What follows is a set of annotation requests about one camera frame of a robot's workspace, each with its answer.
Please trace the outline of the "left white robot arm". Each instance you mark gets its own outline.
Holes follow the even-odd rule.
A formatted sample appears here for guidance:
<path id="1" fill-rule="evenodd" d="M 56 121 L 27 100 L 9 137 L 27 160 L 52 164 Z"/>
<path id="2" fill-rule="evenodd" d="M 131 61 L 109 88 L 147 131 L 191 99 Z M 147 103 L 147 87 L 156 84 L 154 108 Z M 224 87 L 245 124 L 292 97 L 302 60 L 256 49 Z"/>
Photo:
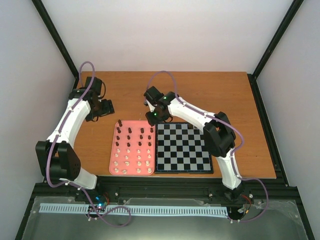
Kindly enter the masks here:
<path id="1" fill-rule="evenodd" d="M 105 94 L 105 83 L 88 77 L 83 87 L 69 94 L 66 110 L 52 134 L 35 146 L 40 171 L 51 186 L 53 180 L 59 180 L 61 185 L 86 189 L 86 195 L 95 202 L 103 198 L 104 188 L 97 184 L 95 174 L 82 168 L 74 143 L 84 121 L 96 122 L 114 114 L 112 101 L 105 99 Z"/>

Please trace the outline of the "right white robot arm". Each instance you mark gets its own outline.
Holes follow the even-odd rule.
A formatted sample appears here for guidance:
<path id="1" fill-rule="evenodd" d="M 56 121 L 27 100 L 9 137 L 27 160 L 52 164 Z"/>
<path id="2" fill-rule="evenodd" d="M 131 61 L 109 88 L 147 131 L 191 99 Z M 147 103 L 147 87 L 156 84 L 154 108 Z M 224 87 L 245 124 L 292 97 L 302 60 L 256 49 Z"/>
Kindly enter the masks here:
<path id="1" fill-rule="evenodd" d="M 226 200 L 235 202 L 244 187 L 234 158 L 236 130 L 227 115 L 204 111 L 176 93 L 163 94 L 154 86 L 148 88 L 143 96 L 144 104 L 149 107 L 145 116 L 150 126 L 178 117 L 200 130 L 206 150 L 218 162 L 224 186 L 222 195 Z"/>

